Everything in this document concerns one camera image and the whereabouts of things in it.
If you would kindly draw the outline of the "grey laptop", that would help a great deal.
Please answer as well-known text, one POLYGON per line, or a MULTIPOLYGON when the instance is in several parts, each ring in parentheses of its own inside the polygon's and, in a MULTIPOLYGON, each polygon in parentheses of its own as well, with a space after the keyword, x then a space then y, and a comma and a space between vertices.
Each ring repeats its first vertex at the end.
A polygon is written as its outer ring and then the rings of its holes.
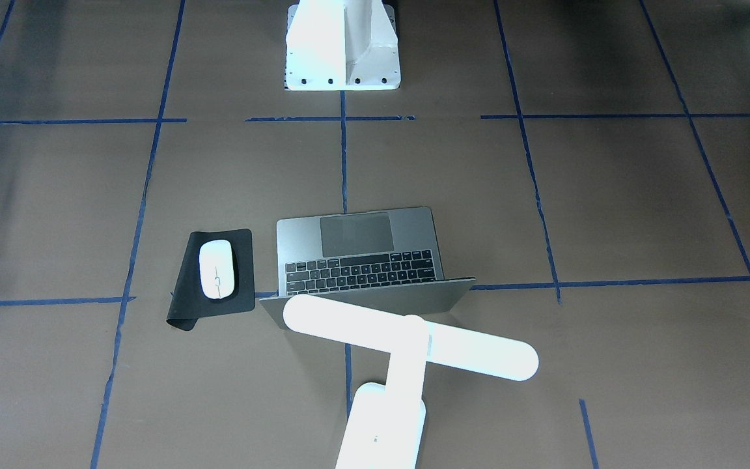
POLYGON ((476 283, 446 277, 426 206, 283 219, 276 234, 279 293, 260 302, 280 328, 301 294, 426 315, 450 311, 476 283))

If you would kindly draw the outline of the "white computer mouse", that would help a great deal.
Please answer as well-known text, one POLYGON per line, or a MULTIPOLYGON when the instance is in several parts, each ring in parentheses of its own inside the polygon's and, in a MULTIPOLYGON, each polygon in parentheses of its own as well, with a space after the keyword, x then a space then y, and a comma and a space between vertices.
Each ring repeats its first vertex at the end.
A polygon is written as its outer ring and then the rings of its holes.
POLYGON ((237 286, 232 244, 223 238, 205 242, 199 249, 197 260, 204 296, 211 300, 232 296, 237 286))

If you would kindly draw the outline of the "black mouse pad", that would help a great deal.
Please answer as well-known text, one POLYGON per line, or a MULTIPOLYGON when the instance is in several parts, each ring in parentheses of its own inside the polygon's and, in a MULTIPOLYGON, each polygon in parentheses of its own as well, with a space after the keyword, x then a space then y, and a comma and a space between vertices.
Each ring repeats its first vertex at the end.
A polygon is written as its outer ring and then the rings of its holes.
POLYGON ((248 229, 193 231, 187 241, 166 321, 172 327, 189 332, 198 319, 252 311, 254 294, 252 233, 248 229), (228 240, 232 244, 237 286, 232 296, 211 300, 205 297, 201 290, 199 249, 205 242, 218 238, 228 240))

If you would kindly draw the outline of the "white desk lamp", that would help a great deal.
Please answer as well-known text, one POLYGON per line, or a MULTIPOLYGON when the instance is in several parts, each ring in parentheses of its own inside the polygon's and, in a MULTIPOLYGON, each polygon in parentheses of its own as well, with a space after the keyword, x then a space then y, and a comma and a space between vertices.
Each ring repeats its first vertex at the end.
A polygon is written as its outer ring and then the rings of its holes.
POLYGON ((339 468, 413 468, 426 406, 428 363, 513 381, 529 380, 538 353, 523 341, 429 322, 316 296, 284 306, 290 330, 388 354, 384 384, 367 382, 352 398, 337 455, 339 468))

